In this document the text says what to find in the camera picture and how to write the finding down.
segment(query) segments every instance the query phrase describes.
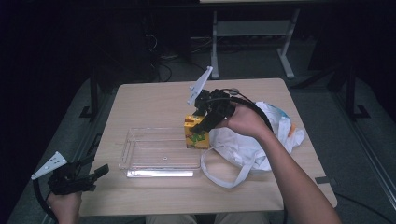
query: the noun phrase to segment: floor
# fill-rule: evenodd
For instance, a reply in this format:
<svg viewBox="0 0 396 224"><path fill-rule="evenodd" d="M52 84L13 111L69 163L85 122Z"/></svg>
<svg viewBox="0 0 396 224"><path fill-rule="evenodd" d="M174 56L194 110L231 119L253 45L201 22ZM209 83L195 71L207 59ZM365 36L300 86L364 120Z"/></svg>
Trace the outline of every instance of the floor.
<svg viewBox="0 0 396 224"><path fill-rule="evenodd" d="M288 86L300 83L318 71L307 71L314 40L294 40L290 45L288 57L295 78L285 78L280 60L276 55L279 40L266 40L260 48L224 50L219 53L219 78L258 78L280 77ZM210 52L207 49L196 50L192 62L167 55L158 66L161 80L196 80L203 68L210 64ZM332 188L337 193L336 211L344 223L394 223L395 206L389 201L384 186L379 181L375 168L367 156L364 146L374 149L390 179L396 179L396 125L376 101L370 87L359 79L356 82L356 104L364 105L370 119L351 121L345 114L343 101L345 88L338 93L327 90L330 76L302 89L290 89L290 94L304 122L307 133L318 153L322 166L330 178ZM111 93L99 92L99 114L90 122L80 119L79 113L84 106L90 105L90 88L87 80L76 93L64 119L53 136L41 165L60 151L68 160L81 157L89 148L95 136L103 131L106 118L117 94L117 88ZM360 133L366 140L358 137ZM46 180L40 180L42 191L47 192ZM202 223L210 219L199 216ZM270 213L273 224L282 223L283 213ZM81 223L144 223L143 217L84 217ZM30 182L22 194L8 223L52 223L35 200Z"/></svg>

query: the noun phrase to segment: wooden table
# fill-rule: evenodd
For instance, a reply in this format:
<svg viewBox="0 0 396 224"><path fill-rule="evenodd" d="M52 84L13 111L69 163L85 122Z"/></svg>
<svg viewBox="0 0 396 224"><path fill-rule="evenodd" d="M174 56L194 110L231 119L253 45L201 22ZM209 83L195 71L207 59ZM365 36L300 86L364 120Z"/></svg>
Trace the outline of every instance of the wooden table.
<svg viewBox="0 0 396 224"><path fill-rule="evenodd" d="M187 105L193 82L122 85L110 112L92 171L108 164L110 171L96 182L94 192L84 192L82 216L149 214L204 214L241 211L283 210L274 175L250 175L234 189L217 186L205 175L194 177L127 178L119 169L122 146L130 128L182 127L184 117L195 111ZM252 101L265 101L283 109L297 127L303 122L282 79L207 81L205 89L237 88ZM306 135L291 156L311 178L325 176L318 156ZM207 158L210 172L231 180L239 170L216 153ZM330 184L319 188L337 205Z"/></svg>

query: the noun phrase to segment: transparent plastic tray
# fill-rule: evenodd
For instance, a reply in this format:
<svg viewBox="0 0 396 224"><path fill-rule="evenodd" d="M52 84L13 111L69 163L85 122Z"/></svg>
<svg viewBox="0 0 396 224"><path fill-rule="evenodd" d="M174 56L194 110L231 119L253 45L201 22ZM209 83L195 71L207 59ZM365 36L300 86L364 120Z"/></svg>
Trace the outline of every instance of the transparent plastic tray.
<svg viewBox="0 0 396 224"><path fill-rule="evenodd" d="M195 176L201 150L186 147L183 128L130 129L120 158L127 177Z"/></svg>

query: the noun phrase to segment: bag handle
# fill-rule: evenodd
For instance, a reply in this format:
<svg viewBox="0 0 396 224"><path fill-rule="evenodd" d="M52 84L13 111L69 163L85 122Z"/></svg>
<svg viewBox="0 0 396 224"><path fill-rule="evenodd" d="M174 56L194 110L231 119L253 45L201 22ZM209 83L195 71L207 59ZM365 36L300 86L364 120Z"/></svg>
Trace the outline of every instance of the bag handle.
<svg viewBox="0 0 396 224"><path fill-rule="evenodd" d="M249 161L247 164L244 164L242 166L242 169L239 172L239 175L235 179L234 182L224 181L224 180L219 179L219 178L213 176L212 174L210 174L206 168L205 157L206 157L206 153L208 153L210 150L213 150L213 149L215 149L215 147L208 149L201 157L201 169L204 172L204 174L207 176L207 178L209 178L211 181L213 181L215 184L217 184L219 186L222 186L226 189L231 189L231 188L236 187L240 183L242 183L248 177L248 173L250 172L250 169L253 167L253 164L255 161L254 157L251 159L251 161Z"/></svg>

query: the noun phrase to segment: black cable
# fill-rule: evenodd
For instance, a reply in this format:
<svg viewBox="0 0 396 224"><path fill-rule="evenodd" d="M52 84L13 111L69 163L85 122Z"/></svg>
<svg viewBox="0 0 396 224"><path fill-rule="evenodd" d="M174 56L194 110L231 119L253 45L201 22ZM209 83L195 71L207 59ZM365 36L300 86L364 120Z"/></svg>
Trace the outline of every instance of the black cable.
<svg viewBox="0 0 396 224"><path fill-rule="evenodd" d="M206 71L206 69L204 69L201 65L199 65L198 63L192 63L189 62L189 64L195 65L196 67L199 67L202 71Z"/></svg>
<svg viewBox="0 0 396 224"><path fill-rule="evenodd" d="M47 194L46 201L49 200L50 193L51 193L51 191Z"/></svg>
<svg viewBox="0 0 396 224"><path fill-rule="evenodd" d="M364 204L364 203L360 203L360 202L358 202L358 201L356 201L356 200L354 200L354 199L348 198L348 197L345 196L345 195L342 195L342 194L339 194L339 193L336 193L336 192L335 192L334 194L335 194L336 196L338 196L338 197L341 197L341 198L343 198L343 199L346 199L346 200L349 200L349 201L351 201L351 202L353 202L353 203L356 203L356 204L358 204L358 205L360 205L360 206L366 208L367 210L369 210L369 211L371 211L371 212L377 214L379 217L384 218L388 223L394 224L394 222L392 222L389 218L385 217L383 214L381 214L381 213L379 213L378 211L376 211L374 208L372 208L372 207L370 207L370 206L368 206L368 205L366 205L366 204Z"/></svg>
<svg viewBox="0 0 396 224"><path fill-rule="evenodd" d="M212 43L212 39L209 39L209 41L206 41L206 43L204 43L203 45L198 46L195 49L192 49L191 54L196 53L201 50L204 50L204 49L208 49L211 46L211 43Z"/></svg>
<svg viewBox="0 0 396 224"><path fill-rule="evenodd" d="M38 183L38 179L33 180L33 188L35 190L35 197L37 198L37 201L40 204L41 208L49 215L50 218L52 218L53 220L55 220L56 223L58 223L58 218L56 218L55 214L52 212L52 210L47 205L46 201L44 201L43 199L43 195L41 194L40 191L40 185Z"/></svg>
<svg viewBox="0 0 396 224"><path fill-rule="evenodd" d="M238 94L238 95L244 97L247 101L249 101L249 102L251 102L252 104L254 104L249 98L247 98L244 94L242 94L242 93L239 92L239 91L236 91L236 90L233 90L233 89L221 89L221 91L232 91L232 92L235 92L236 94Z"/></svg>
<svg viewBox="0 0 396 224"><path fill-rule="evenodd" d="M166 66L165 64L161 64L161 63L159 64L159 66L162 66L162 67L168 69L168 71L169 71L169 76L168 76L168 78L167 78L166 80L163 80L163 78L161 77L160 72L158 72L158 79L160 80L160 82L167 82L167 81L169 81L169 79L171 79L171 77L172 77L172 75L173 75L172 69L171 69L170 67Z"/></svg>
<svg viewBox="0 0 396 224"><path fill-rule="evenodd" d="M198 43L198 44L204 44L204 43L207 42L208 39L211 40L212 37L206 36L206 37L201 37L201 38L192 38L191 42L195 42L195 43Z"/></svg>
<svg viewBox="0 0 396 224"><path fill-rule="evenodd" d="M233 48L232 44L226 43L224 41L218 41L218 52L221 54L234 54L234 53L237 53L243 49L241 44L239 44L239 43L235 43L235 44L237 46L237 49L232 49Z"/></svg>
<svg viewBox="0 0 396 224"><path fill-rule="evenodd" d="M153 52L154 49L157 48L157 46L158 46L157 37L155 37L155 35L146 35L146 37L150 37L150 38L154 39L153 47L152 47L152 48L149 48L149 47L148 47L148 50L149 50L150 52Z"/></svg>
<svg viewBox="0 0 396 224"><path fill-rule="evenodd" d="M221 97L221 98L209 99L206 102L210 103L210 102L214 102L214 101L223 101L223 100L231 101L231 98Z"/></svg>
<svg viewBox="0 0 396 224"><path fill-rule="evenodd" d="M170 63L170 62L172 62L173 60L179 59L179 58L180 58L180 55L175 54L175 55L168 56L168 57L169 57L169 58L164 58L163 56L161 56L160 59L161 59L163 62L165 62L165 63Z"/></svg>

